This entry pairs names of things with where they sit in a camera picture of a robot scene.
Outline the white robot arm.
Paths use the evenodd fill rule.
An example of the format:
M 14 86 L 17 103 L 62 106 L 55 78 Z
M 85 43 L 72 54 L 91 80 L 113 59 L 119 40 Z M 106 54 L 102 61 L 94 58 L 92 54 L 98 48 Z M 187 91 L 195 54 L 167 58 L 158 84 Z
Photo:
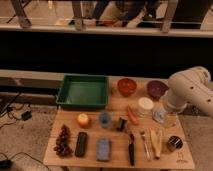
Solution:
M 181 113 L 191 103 L 213 118 L 213 91 L 207 87 L 210 80 L 210 72 L 201 66 L 172 74 L 168 79 L 169 89 L 162 98 L 164 109 Z

